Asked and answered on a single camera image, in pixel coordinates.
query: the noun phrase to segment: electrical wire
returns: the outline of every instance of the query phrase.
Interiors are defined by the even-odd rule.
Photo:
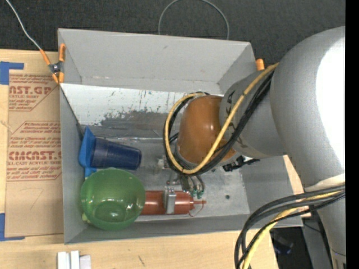
[[[229,141],[222,146],[220,149],[216,149],[215,150],[215,154],[217,154],[218,150],[221,150],[220,153],[218,153],[213,159],[211,159],[210,162],[208,162],[202,169],[200,169],[199,171],[197,171],[196,173],[193,173],[191,175],[197,175],[199,176],[200,174],[203,174],[209,170],[211,170],[212,168],[214,168],[215,166],[217,166],[217,164],[225,157],[225,155],[228,153],[228,151],[233,147],[234,143],[237,141],[238,137],[240,136],[241,132],[243,131],[245,125],[247,124],[248,120],[250,119],[250,117],[252,116],[253,112],[255,111],[255,109],[257,108],[257,106],[260,104],[260,102],[262,101],[262,99],[265,97],[265,95],[268,93],[269,89],[270,89],[270,82],[271,82],[271,78],[273,76],[274,70],[272,70],[271,72],[268,73],[268,75],[266,75],[266,77],[264,78],[264,82],[258,87],[257,91],[255,92],[255,94],[253,95],[250,103],[247,106],[247,109],[245,111],[245,113],[243,114],[242,118],[240,119],[240,122],[238,123],[237,127],[235,128],[231,138],[229,139]],[[189,100],[186,100],[184,102],[182,102],[182,104],[179,106],[179,108],[182,108],[181,106],[184,106]],[[178,113],[178,111],[175,111],[170,119],[170,126],[169,126],[169,132],[171,132],[171,125],[173,124],[176,115]],[[167,161],[168,164],[170,166],[170,168],[177,172],[178,174],[182,174],[181,171],[179,171],[171,162],[167,152],[166,153],[166,157],[167,157]]]
[[[161,29],[160,29],[160,28],[161,28],[161,23],[162,23],[162,19],[163,19],[164,13],[167,11],[168,8],[170,8],[170,6],[172,6],[173,4],[175,4],[175,3],[179,2],[179,1],[182,1],[182,0],[173,0],[173,1],[172,1],[170,4],[168,4],[168,5],[165,7],[165,9],[162,11],[161,16],[160,16],[159,21],[158,21],[158,35],[161,35]],[[211,3],[211,2],[209,2],[209,1],[207,1],[207,0],[198,0],[198,1],[202,1],[202,2],[204,2],[204,3],[206,3],[206,4],[210,5],[210,6],[212,6],[212,7],[215,8],[215,9],[218,11],[218,13],[222,16],[222,18],[223,18],[223,20],[224,20],[224,22],[225,22],[225,25],[226,25],[226,27],[227,27],[227,40],[229,40],[229,23],[228,23],[227,18],[226,18],[225,15],[224,15],[224,13],[223,13],[215,4],[213,4],[213,3]]]
[[[18,14],[17,11],[15,10],[14,6],[11,4],[10,0],[5,0],[5,1],[6,1],[7,4],[10,6],[11,10],[14,12],[14,14],[15,14],[17,20],[19,21],[20,26],[21,26],[23,32],[25,33],[25,35],[29,38],[29,40],[30,40],[31,42],[34,43],[34,45],[35,45],[40,51],[42,51],[42,48],[39,46],[39,44],[29,35],[29,33],[27,33],[27,31],[26,31],[26,29],[25,29],[25,27],[24,27],[24,24],[22,23],[22,21],[21,21],[21,19],[20,19],[20,17],[19,17],[19,14]]]
[[[310,211],[314,210],[315,208],[317,208],[318,203],[325,204],[326,202],[331,202],[332,200],[336,200],[336,199],[342,197],[343,195],[345,195],[345,186],[340,185],[340,186],[336,186],[333,188],[321,189],[321,190],[315,191],[315,192],[306,192],[306,193],[302,193],[302,194],[284,197],[279,200],[270,202],[270,203],[262,206],[258,210],[256,210],[250,216],[250,218],[246,221],[246,223],[243,226],[243,229],[237,239],[237,243],[236,243],[236,246],[234,249],[234,263],[236,264],[237,268],[239,268],[239,265],[241,264],[241,262],[243,262],[243,260],[246,259],[246,256],[248,255],[250,248],[253,246],[251,244],[253,243],[254,238],[251,241],[248,248],[246,248],[246,233],[249,230],[249,228],[252,227],[255,223],[257,223],[258,221],[260,221],[263,218],[266,218],[273,214],[277,214],[279,212],[281,212],[283,217],[285,217],[284,213],[286,213],[289,218],[289,217],[292,217],[292,215],[290,215],[291,212],[289,212],[289,211],[297,210],[298,208],[300,208],[302,206],[316,205],[315,207],[309,209],[309,211],[302,211],[300,213],[300,215],[301,215],[305,212],[310,212]],[[242,255],[241,259],[238,260],[240,246],[242,246],[243,255]]]
[[[17,11],[15,10],[14,6],[12,5],[12,3],[10,2],[10,0],[5,0],[7,2],[7,4],[10,6],[11,10],[14,12],[17,20],[19,21],[20,23],[20,26],[23,30],[23,32],[25,33],[25,35],[29,38],[29,40],[31,42],[33,42],[33,44],[40,50],[40,53],[41,55],[43,56],[43,59],[45,60],[45,63],[47,66],[49,66],[51,64],[50,60],[49,60],[49,57],[46,55],[45,51],[42,50],[42,48],[40,47],[40,45],[35,41],[34,38],[32,38],[29,33],[26,31],[25,27],[24,27],[24,24],[22,23],[20,17],[19,17],[19,14],[17,13]]]
[[[334,192],[341,192],[345,190],[344,185],[327,188],[327,189],[321,189],[319,191],[315,192],[306,192],[301,194],[296,194],[288,197],[284,197],[275,201],[272,201],[270,203],[267,203],[257,209],[246,221],[246,223],[243,226],[243,229],[241,230],[240,235],[237,238],[236,246],[234,248],[234,263],[238,263],[238,255],[240,246],[242,246],[242,251],[246,251],[246,234],[250,227],[252,227],[255,223],[259,222],[261,219],[266,218],[268,216],[271,216],[273,214],[277,214],[283,210],[292,208],[292,207],[298,207],[298,206],[309,206],[315,203],[316,201],[308,201],[308,202],[302,202],[299,203],[296,200],[302,200],[303,198],[311,198],[318,196],[320,194],[326,194],[326,193],[334,193]]]
[[[326,199],[326,197],[329,197],[330,195],[333,195],[333,194],[335,194],[335,193],[322,194],[321,196],[311,197],[311,198],[319,199],[320,197],[324,197]],[[333,198],[329,198],[328,200],[325,200],[325,202],[329,202],[331,200],[333,200]],[[259,246],[260,242],[262,241],[263,237],[265,236],[265,234],[268,233],[269,230],[271,230],[278,223],[278,221],[281,218],[287,217],[294,211],[298,210],[299,207],[297,206],[295,208],[289,208],[287,210],[282,211],[275,218],[273,218],[267,225],[264,226],[264,230],[254,239],[254,241],[251,244],[251,247],[247,251],[246,257],[243,259],[243,269],[248,269],[249,263],[254,255],[257,247]]]
[[[208,154],[205,156],[205,158],[203,159],[203,161],[197,165],[195,168],[193,169],[186,169],[184,166],[182,166],[181,164],[179,164],[179,162],[175,159],[175,157],[173,156],[172,152],[171,152],[171,148],[169,146],[169,133],[170,133],[170,121],[172,120],[172,116],[174,114],[174,112],[176,111],[176,108],[182,104],[182,102],[188,100],[188,99],[192,99],[194,97],[198,97],[198,96],[203,96],[203,93],[194,93],[194,94],[190,94],[187,95],[183,98],[181,98],[179,101],[177,101],[174,106],[172,107],[172,109],[169,111],[169,114],[167,116],[166,122],[165,122],[165,126],[164,126],[164,144],[165,144],[165,152],[166,152],[166,157],[169,161],[169,164],[173,165],[173,168],[176,169],[177,172],[180,173],[184,173],[184,174],[197,174],[203,167],[205,167],[205,165],[207,164],[207,162],[211,159],[211,157],[213,156],[213,154],[215,153],[220,141],[222,140],[225,131],[227,130],[230,122],[232,121],[235,113],[237,112],[238,108],[240,107],[240,105],[243,103],[245,97],[248,95],[249,92],[252,91],[252,89],[264,78],[266,77],[268,74],[272,73],[274,71],[274,69],[278,66],[279,63],[274,64],[272,66],[267,67],[267,69],[263,70],[249,85],[248,87],[244,90],[243,94],[239,97],[239,99],[237,100],[237,102],[235,103],[235,105],[233,106],[228,118],[226,119],[225,123],[222,126],[221,131],[219,132],[219,134],[217,135],[217,138],[215,140],[215,142],[213,143],[210,151],[208,152]],[[244,122],[241,123],[240,121],[240,130],[243,130],[243,127],[245,125]]]

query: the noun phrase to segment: blue plastic cup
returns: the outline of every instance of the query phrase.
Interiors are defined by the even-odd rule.
[[[96,138],[91,153],[91,166],[136,170],[141,164],[141,158],[139,149]]]

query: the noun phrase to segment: green bowl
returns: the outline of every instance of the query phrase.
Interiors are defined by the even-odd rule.
[[[145,200],[141,181],[121,169],[99,170],[81,187],[81,205],[87,220],[103,230],[128,227],[141,214]]]

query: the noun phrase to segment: black floor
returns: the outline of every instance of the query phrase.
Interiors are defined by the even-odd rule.
[[[59,27],[157,33],[161,12],[173,0],[10,0],[30,35],[57,49]],[[266,64],[304,38],[346,23],[346,0],[209,0],[227,17],[230,39],[250,41]],[[163,34],[225,39],[220,14],[199,1],[181,1],[164,15]],[[35,49],[9,6],[0,0],[0,48]]]

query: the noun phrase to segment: yellow cable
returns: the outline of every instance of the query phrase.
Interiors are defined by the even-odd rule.
[[[196,173],[197,171],[199,171],[201,168],[203,168],[203,166],[206,165],[206,163],[211,159],[211,157],[213,156],[214,151],[216,150],[216,148],[218,147],[219,143],[222,140],[222,137],[225,133],[225,131],[227,130],[229,124],[231,123],[237,109],[240,107],[240,105],[242,104],[245,96],[258,84],[258,82],[265,77],[268,73],[270,73],[271,71],[273,71],[279,63],[274,64],[272,66],[269,66],[267,69],[265,69],[261,74],[259,74],[257,76],[257,78],[255,78],[250,84],[249,86],[246,88],[246,90],[243,92],[243,94],[240,96],[240,98],[237,100],[236,104],[234,105],[231,113],[229,114],[228,118],[225,120],[225,123],[223,124],[223,127],[221,129],[221,131],[219,132],[215,142],[213,143],[210,151],[208,152],[208,154],[205,156],[205,158],[203,159],[203,161],[196,166],[193,169],[185,169],[183,168],[178,162],[177,160],[174,158],[172,152],[171,152],[171,148],[169,145],[169,136],[168,136],[168,127],[169,127],[169,121],[173,115],[173,112],[175,111],[176,107],[178,107],[178,105],[186,100],[189,99],[193,96],[196,95],[200,95],[200,94],[191,94],[189,96],[185,96],[184,98],[182,98],[181,100],[179,100],[178,102],[175,103],[175,105],[172,107],[172,109],[169,111],[169,114],[167,116],[167,120],[165,122],[165,128],[164,128],[164,141],[165,141],[165,149],[167,151],[168,157],[170,158],[171,162],[173,163],[173,165],[181,172],[185,173],[185,174],[193,174]]]
[[[309,200],[315,200],[318,198],[323,198],[323,197],[329,197],[332,196],[334,194],[339,193],[340,191],[336,191],[336,192],[331,192],[331,193],[326,193],[326,194],[320,194],[320,195],[316,195],[313,197],[309,197],[309,198],[304,198],[301,201],[309,201]],[[270,222],[285,217],[289,214],[291,214],[293,211],[296,211],[298,208],[300,208],[301,206],[295,207],[295,208],[290,208],[287,210],[282,211],[281,213],[277,214],[277,216],[275,218],[273,218]],[[259,246],[259,244],[261,243],[261,241],[263,240],[263,237],[265,236],[265,234],[267,234],[278,222],[274,222],[271,225],[267,226],[262,233],[258,236],[258,238],[254,241],[254,244],[252,245],[252,247],[249,249],[248,255],[245,258],[244,262],[243,262],[243,267],[242,269],[248,269],[250,262],[252,260],[252,257],[255,253],[255,251],[257,250],[257,247]]]

